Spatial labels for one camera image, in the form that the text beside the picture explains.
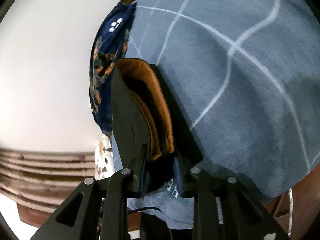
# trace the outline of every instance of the black cable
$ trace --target black cable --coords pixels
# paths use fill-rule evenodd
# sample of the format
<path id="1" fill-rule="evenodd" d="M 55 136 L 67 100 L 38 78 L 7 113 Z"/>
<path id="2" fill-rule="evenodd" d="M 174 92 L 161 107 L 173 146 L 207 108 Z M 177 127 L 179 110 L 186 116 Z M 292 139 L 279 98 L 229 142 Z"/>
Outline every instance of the black cable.
<path id="1" fill-rule="evenodd" d="M 135 213 L 135 212 L 147 210 L 147 209 L 154 209 L 154 210 L 158 210 L 158 211 L 161 212 L 160 208 L 157 208 L 157 207 L 143 207 L 143 208 L 137 208 L 137 209 L 134 209 L 134 210 L 130 210 L 130 211 L 128 212 L 128 215 L 129 215 L 129 214 L 132 214 L 132 213 Z"/>

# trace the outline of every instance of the metal screw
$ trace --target metal screw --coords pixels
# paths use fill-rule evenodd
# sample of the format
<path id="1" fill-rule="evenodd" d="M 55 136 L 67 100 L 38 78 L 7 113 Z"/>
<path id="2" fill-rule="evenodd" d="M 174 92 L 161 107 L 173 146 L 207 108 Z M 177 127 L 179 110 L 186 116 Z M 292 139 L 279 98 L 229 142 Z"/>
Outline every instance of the metal screw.
<path id="1" fill-rule="evenodd" d="M 198 174 L 198 173 L 201 172 L 201 169 L 199 169 L 199 168 L 197 168 L 197 167 L 193 167 L 193 168 L 191 168 L 190 171 L 191 171 L 192 174 Z"/>
<path id="2" fill-rule="evenodd" d="M 86 179 L 84 180 L 84 184 L 86 184 L 86 185 L 90 185 L 90 184 L 92 184 L 93 182 L 94 182 L 93 178 L 86 178 Z"/>
<path id="3" fill-rule="evenodd" d="M 121 173 L 122 173 L 123 175 L 127 175 L 127 174 L 130 174 L 130 173 L 131 173 L 131 170 L 128 169 L 128 168 L 125 168 L 125 169 L 122 169 Z"/>
<path id="4" fill-rule="evenodd" d="M 237 179 L 235 177 L 229 177 L 228 182 L 231 184 L 235 184 L 235 183 L 237 183 Z"/>

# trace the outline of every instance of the orange leather lining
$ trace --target orange leather lining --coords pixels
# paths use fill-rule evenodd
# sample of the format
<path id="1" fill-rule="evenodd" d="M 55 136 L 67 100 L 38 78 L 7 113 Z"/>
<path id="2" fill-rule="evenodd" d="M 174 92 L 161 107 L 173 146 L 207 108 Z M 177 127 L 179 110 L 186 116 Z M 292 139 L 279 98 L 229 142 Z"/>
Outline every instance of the orange leather lining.
<path id="1" fill-rule="evenodd" d="M 167 153 L 174 152 L 173 131 L 172 131 L 172 123 L 171 123 L 169 108 L 162 94 L 160 84 L 158 82 L 158 79 L 156 78 L 156 75 L 154 74 L 154 72 L 152 71 L 148 63 L 140 59 L 134 59 L 134 58 L 119 59 L 117 61 L 117 65 L 123 77 L 128 77 L 131 79 L 143 81 L 148 87 L 155 101 L 156 108 L 161 116 L 161 119 L 163 120 L 166 152 Z"/>
<path id="2" fill-rule="evenodd" d="M 157 133 L 155 122 L 153 121 L 152 115 L 151 115 L 148 107 L 142 101 L 142 99 L 135 92 L 131 91 L 131 93 L 132 93 L 134 100 L 136 101 L 137 105 L 141 109 L 141 111 L 147 121 L 149 131 L 150 131 L 150 140 L 151 140 L 150 158 L 151 158 L 151 160 L 154 161 L 162 155 L 162 153 L 160 151 L 159 138 L 158 138 L 158 133 Z"/>

